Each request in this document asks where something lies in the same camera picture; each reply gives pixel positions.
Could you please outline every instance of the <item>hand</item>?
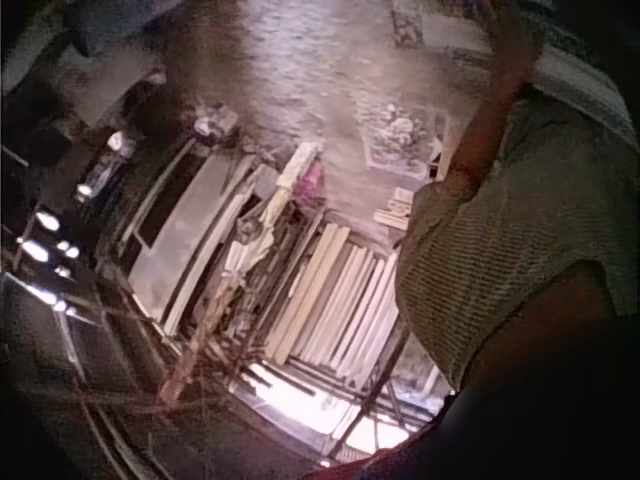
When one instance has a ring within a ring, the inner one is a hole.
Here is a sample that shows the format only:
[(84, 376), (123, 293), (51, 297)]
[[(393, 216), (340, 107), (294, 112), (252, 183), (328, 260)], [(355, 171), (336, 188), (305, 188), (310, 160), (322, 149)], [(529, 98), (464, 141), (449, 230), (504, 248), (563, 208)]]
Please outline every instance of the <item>hand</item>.
[(496, 9), (493, 35), (492, 93), (515, 96), (533, 72), (542, 52), (542, 35), (524, 25), (516, 8), (502, 0)]

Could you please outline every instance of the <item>person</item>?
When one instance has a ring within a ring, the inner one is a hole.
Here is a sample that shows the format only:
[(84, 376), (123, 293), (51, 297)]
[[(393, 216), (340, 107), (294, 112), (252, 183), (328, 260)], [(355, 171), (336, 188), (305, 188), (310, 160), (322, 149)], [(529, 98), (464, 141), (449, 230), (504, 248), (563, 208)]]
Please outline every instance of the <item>person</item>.
[(444, 181), (416, 193), (396, 275), (401, 317), (456, 391), (637, 312), (637, 154), (523, 95), (541, 42), (508, 8), (496, 24), (488, 92)]

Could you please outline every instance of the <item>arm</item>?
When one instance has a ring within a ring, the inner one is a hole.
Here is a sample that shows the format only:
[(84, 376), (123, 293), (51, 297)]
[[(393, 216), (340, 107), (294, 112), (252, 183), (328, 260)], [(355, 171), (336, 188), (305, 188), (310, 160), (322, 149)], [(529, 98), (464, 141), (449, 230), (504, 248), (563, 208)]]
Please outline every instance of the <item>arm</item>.
[(498, 38), (489, 92), (467, 126), (449, 169), (474, 190), (487, 177), (500, 149), (507, 116), (540, 56), (539, 38), (528, 34), (510, 9), (497, 12)]

